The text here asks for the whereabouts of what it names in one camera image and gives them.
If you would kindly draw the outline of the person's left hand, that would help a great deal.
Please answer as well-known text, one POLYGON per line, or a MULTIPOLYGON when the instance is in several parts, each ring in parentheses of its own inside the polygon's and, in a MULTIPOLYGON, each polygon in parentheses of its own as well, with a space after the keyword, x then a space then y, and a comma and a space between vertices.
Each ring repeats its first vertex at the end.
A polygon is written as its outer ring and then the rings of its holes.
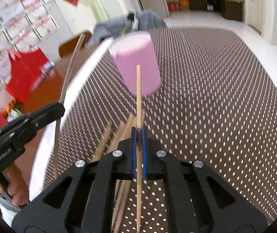
MULTIPOLYGON (((22 176, 22 172, 15 163, 12 163, 5 170, 10 178, 8 193, 12 196, 12 204, 14 206, 22 206, 29 202, 28 186, 22 176)), ((4 188, 0 183, 0 197, 3 196, 4 188)))

